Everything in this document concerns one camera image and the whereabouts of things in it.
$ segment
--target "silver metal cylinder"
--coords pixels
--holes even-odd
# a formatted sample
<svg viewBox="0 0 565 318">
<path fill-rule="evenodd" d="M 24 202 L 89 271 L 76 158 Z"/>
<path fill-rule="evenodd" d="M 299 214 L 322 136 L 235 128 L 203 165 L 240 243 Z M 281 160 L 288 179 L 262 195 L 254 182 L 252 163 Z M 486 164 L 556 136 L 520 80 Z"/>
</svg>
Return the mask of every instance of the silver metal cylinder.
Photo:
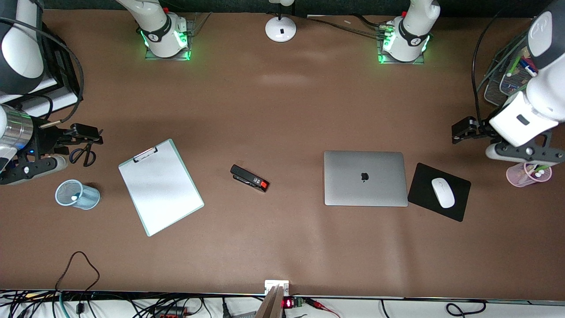
<svg viewBox="0 0 565 318">
<path fill-rule="evenodd" d="M 0 104 L 0 106 L 2 107 L 1 111 L 3 111 L 6 116 L 6 129 L 2 137 L 0 137 L 0 144 L 14 147 L 18 150 L 24 148 L 33 135 L 33 122 L 31 117 L 23 111 L 17 111 L 7 105 Z"/>
</svg>

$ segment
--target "dark background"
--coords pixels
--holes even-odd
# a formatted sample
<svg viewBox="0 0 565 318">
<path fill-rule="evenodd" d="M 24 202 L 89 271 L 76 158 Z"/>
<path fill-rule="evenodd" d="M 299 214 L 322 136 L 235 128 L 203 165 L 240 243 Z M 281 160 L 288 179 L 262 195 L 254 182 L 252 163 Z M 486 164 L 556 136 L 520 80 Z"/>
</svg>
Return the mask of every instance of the dark background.
<svg viewBox="0 0 565 318">
<path fill-rule="evenodd" d="M 502 16 L 531 18 L 543 9 L 549 0 L 439 0 L 441 16 L 488 17 L 509 3 Z M 267 12 L 276 9 L 268 0 L 161 0 L 161 5 L 176 12 Z M 297 0 L 296 14 L 346 15 L 400 15 L 408 9 L 409 0 Z M 114 0 L 45 0 L 50 9 L 111 9 L 123 7 Z"/>
</svg>

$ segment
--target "pink pen holder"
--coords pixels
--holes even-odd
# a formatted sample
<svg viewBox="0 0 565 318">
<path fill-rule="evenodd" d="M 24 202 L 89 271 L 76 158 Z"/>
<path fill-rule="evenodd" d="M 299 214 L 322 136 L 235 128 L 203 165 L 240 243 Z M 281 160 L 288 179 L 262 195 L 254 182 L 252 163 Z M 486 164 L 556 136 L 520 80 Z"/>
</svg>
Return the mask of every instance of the pink pen holder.
<svg viewBox="0 0 565 318">
<path fill-rule="evenodd" d="M 525 187 L 529 184 L 534 184 L 538 182 L 546 182 L 551 179 L 551 167 L 544 169 L 545 173 L 539 178 L 535 176 L 533 172 L 535 165 L 529 164 L 527 162 L 523 164 L 517 164 L 506 170 L 506 179 L 515 187 Z"/>
</svg>

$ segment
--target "teal cable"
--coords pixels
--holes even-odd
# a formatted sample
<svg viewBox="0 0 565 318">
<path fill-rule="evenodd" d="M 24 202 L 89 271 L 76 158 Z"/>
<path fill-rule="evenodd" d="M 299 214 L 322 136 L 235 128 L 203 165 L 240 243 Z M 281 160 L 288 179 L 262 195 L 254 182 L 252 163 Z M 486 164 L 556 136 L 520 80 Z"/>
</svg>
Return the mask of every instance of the teal cable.
<svg viewBox="0 0 565 318">
<path fill-rule="evenodd" d="M 71 318 L 69 316 L 69 313 L 67 312 L 67 309 L 65 308 L 65 305 L 63 304 L 63 293 L 59 294 L 59 305 L 61 305 L 61 309 L 63 310 L 63 314 L 65 315 L 65 317 Z"/>
</svg>

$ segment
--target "pen holder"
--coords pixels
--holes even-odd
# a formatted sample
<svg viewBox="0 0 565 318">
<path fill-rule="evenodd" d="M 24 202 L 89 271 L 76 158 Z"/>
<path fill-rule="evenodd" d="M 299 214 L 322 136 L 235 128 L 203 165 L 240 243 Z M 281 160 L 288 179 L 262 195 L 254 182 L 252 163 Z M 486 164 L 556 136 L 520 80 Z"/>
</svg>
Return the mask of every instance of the pen holder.
<svg viewBox="0 0 565 318">
<path fill-rule="evenodd" d="M 71 179 L 59 185 L 55 191 L 55 201 L 64 207 L 90 210 L 100 201 L 100 192 Z"/>
<path fill-rule="evenodd" d="M 551 178 L 551 167 L 544 169 L 546 172 L 539 178 L 533 172 L 528 174 L 534 167 L 535 165 L 526 162 L 512 166 L 506 170 L 506 179 L 513 186 L 522 188 L 529 184 L 546 182 Z"/>
</svg>

